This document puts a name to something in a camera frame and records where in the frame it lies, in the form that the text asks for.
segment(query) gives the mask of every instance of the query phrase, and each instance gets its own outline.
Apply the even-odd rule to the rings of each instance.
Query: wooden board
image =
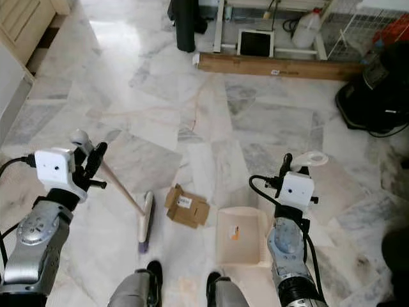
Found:
[[[232,56],[201,53],[198,69],[226,74],[276,75],[306,79],[349,81],[364,66],[358,63],[271,59],[257,56]]]

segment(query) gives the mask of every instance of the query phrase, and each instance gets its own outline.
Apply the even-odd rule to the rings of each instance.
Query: cable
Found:
[[[267,11],[270,11],[271,6],[273,5],[274,1],[275,1],[275,0],[272,0],[272,1],[270,2],[270,5],[268,6]]]
[[[19,158],[15,158],[15,159],[12,159],[12,160],[7,161],[6,163],[4,163],[0,167],[0,177],[4,173],[4,171],[6,170],[6,168],[8,166],[10,166],[11,164],[16,163],[16,162],[24,162],[25,160],[26,160],[26,157],[19,157]],[[1,251],[1,257],[3,259],[3,265],[4,265],[4,267],[6,267],[6,264],[7,264],[7,251],[6,251],[6,246],[4,246],[4,241],[3,241],[3,237],[6,236],[6,233],[4,233],[4,234],[5,235],[3,236],[1,234],[1,232],[0,232],[0,251]]]
[[[15,158],[15,159],[12,159],[12,160],[7,161],[6,163],[4,163],[4,164],[0,167],[0,177],[1,177],[1,175],[4,173],[4,171],[6,170],[6,168],[7,168],[9,165],[11,165],[11,164],[13,164],[13,163],[16,163],[16,162],[25,162],[26,159],[27,159],[26,157],[19,157],[19,158]]]
[[[395,134],[398,134],[399,132],[404,131],[408,126],[409,126],[409,122],[406,123],[406,124],[405,124],[402,128],[400,128],[399,130],[397,130],[397,131],[395,131],[395,132],[392,132],[392,133],[390,133],[390,134],[380,134],[380,135],[376,135],[376,134],[374,134],[373,131],[370,131],[370,130],[368,130],[368,133],[369,133],[370,136],[373,136],[374,138],[378,138],[378,139],[388,138],[388,137],[390,137],[390,136],[394,136]]]
[[[254,192],[256,192],[257,194],[259,194],[260,196],[264,197],[266,200],[271,201],[274,205],[280,207],[281,209],[285,209],[285,207],[283,207],[277,200],[273,199],[272,197],[270,197],[269,195],[267,195],[266,193],[264,193],[263,191],[259,190],[254,184],[253,184],[253,180],[254,179],[262,179],[264,181],[269,181],[270,178],[268,177],[264,177],[264,176],[260,176],[260,175],[253,175],[249,178],[249,185],[250,187],[254,190]],[[318,267],[318,261],[317,261],[317,256],[315,253],[315,248],[314,248],[314,244],[313,241],[311,240],[310,236],[308,235],[307,231],[305,230],[306,227],[303,223],[300,223],[300,221],[297,221],[296,219],[293,219],[294,223],[297,224],[297,226],[300,228],[302,235],[303,235],[303,241],[304,241],[304,262],[307,260],[307,246],[305,245],[305,242],[307,241],[309,248],[311,250],[311,257],[313,259],[313,265],[314,265],[314,272],[315,272],[315,279],[317,282],[317,290],[318,290],[318,294],[321,297],[321,300],[325,303],[325,298],[324,298],[324,293],[322,291],[322,286],[321,286],[321,277],[320,277],[320,268]]]
[[[309,249],[311,250],[311,258],[313,259],[315,280],[317,282],[318,294],[320,295],[323,302],[326,304],[325,298],[324,298],[324,293],[322,291],[322,286],[321,286],[320,268],[318,267],[318,261],[317,261],[317,255],[315,253],[315,247],[314,247],[313,241],[311,240],[310,236],[307,234],[305,237],[307,239]]]
[[[286,21],[282,23],[282,29],[287,33],[291,33],[291,35],[293,36],[299,21],[300,21],[300,18],[287,19]]]
[[[12,227],[10,227],[9,229],[7,229],[1,236],[2,239],[4,239],[5,237],[7,237],[9,234],[11,234],[11,232],[13,232],[17,227],[19,227],[19,224],[15,224]]]
[[[15,159],[7,161],[6,163],[4,163],[0,167],[0,178],[1,178],[1,175],[4,173],[4,171],[6,170],[6,168],[8,166],[10,166],[11,164],[16,163],[16,162],[25,162],[26,164],[30,165],[32,168],[35,168],[35,166],[36,166],[34,154],[29,154],[27,157],[15,158]],[[11,228],[7,229],[6,232],[4,233],[4,235],[2,235],[1,232],[0,232],[0,252],[1,252],[1,258],[3,259],[4,267],[6,267],[8,259],[7,259],[7,250],[6,250],[6,246],[4,245],[3,239],[10,232],[12,232],[14,229],[16,229],[17,226],[18,226],[18,224],[16,224],[16,225],[12,226]]]

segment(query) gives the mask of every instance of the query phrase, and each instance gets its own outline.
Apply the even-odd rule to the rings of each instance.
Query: floor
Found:
[[[80,128],[94,143],[109,143],[105,159],[135,197],[155,193],[150,250],[138,255],[135,210],[111,185],[90,190],[75,211],[48,306],[106,306],[120,281],[154,258],[164,267],[164,306],[205,306],[214,269],[224,269],[251,306],[266,298],[279,306],[269,268],[217,266],[217,209],[259,207],[271,217],[249,175],[273,175],[286,152],[307,150],[330,156],[311,170],[320,203],[308,212],[329,306],[369,307],[390,297],[380,244],[408,221],[409,175],[398,167],[409,154],[407,131],[374,139],[348,130],[334,105],[340,82],[198,71],[175,47],[167,2],[78,0],[0,149],[3,162],[37,148],[71,148],[69,135]],[[197,36],[199,50],[211,50],[213,31],[210,24]],[[175,183],[206,197],[204,226],[166,216]],[[10,168],[0,181],[2,231],[44,193],[32,169]]]

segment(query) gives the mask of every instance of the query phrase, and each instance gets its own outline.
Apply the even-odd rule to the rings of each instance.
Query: broom handle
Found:
[[[112,169],[105,163],[105,161],[102,161],[101,169],[107,175],[108,179],[118,188],[118,190],[120,190],[122,195],[127,198],[127,200],[136,208],[136,210],[138,210],[139,214],[145,216],[144,210],[142,210],[142,208],[138,205],[134,198],[129,194],[128,190],[123,186],[123,184],[114,174]]]

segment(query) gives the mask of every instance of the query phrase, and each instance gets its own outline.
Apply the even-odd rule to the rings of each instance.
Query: sticker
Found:
[[[184,197],[182,195],[179,196],[179,198],[178,198],[178,206],[179,207],[190,209],[191,205],[192,205],[192,199],[191,198],[187,198],[187,197]]]
[[[240,238],[240,229],[237,225],[229,227],[229,238],[233,241],[237,241]]]

